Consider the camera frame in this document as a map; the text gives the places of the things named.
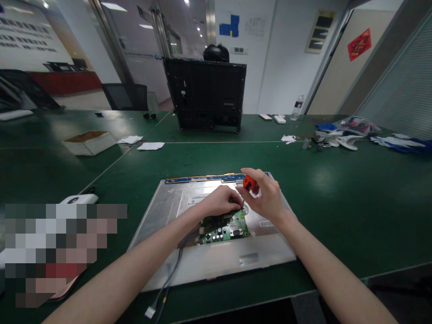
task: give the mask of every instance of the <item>green workbench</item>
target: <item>green workbench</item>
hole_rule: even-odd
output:
[[[358,151],[341,147],[323,152],[314,144],[303,150],[301,141],[289,145],[280,141],[283,135],[305,138],[317,122],[333,122],[341,116],[300,116],[296,122],[279,125],[244,115],[241,133],[232,135],[181,131],[172,113],[161,113],[155,121],[142,119],[141,112],[103,114],[106,117],[83,111],[41,112],[31,117],[30,125],[24,125],[25,117],[22,124],[14,121],[22,134],[9,126],[5,131],[0,124],[1,133],[13,132],[0,139],[0,167],[7,170],[0,186],[2,203],[55,203],[91,183],[99,203],[128,205],[128,219],[119,220],[118,234],[110,237],[112,244],[98,251],[98,261],[73,291],[126,251],[160,179],[239,172],[244,166],[270,171],[298,219],[358,277],[432,261],[429,156],[399,153],[367,140],[356,142]],[[109,130],[116,139],[143,135],[144,140],[166,144],[157,151],[115,146],[95,157],[76,157],[59,144],[76,135],[75,130]],[[189,283],[172,288],[161,323],[314,289],[300,261]],[[156,293],[140,294],[120,322],[142,323]],[[12,300],[6,293],[0,310],[14,322],[39,323],[58,307],[46,303],[37,309],[16,310]]]

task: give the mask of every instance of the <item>black chair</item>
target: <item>black chair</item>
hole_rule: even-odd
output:
[[[105,83],[102,89],[112,110],[148,110],[147,86]]]
[[[26,72],[0,70],[0,77],[23,90],[38,108],[61,109],[61,106]]]

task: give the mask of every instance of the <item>plastic bottle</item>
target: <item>plastic bottle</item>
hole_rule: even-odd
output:
[[[298,118],[298,114],[300,113],[302,106],[303,106],[303,102],[305,101],[305,95],[301,94],[296,101],[296,104],[294,105],[294,110],[292,111],[292,114],[290,116],[289,119],[291,119],[292,121],[296,121]]]

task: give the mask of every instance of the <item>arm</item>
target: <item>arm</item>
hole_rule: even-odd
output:
[[[253,198],[243,187],[237,190],[254,211],[284,235],[341,323],[397,323],[380,300],[283,207],[277,181],[261,170],[244,168],[242,172],[258,182],[259,187],[252,192],[258,194],[261,188],[261,196]]]
[[[219,186],[167,226],[115,260],[67,299],[43,323],[114,323],[132,303],[185,234],[204,217],[241,206],[239,195]]]

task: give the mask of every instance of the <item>green circuit board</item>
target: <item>green circuit board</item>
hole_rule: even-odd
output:
[[[231,214],[206,217],[201,222],[201,232],[203,234],[199,236],[199,244],[248,237],[250,233],[247,226],[243,209]]]

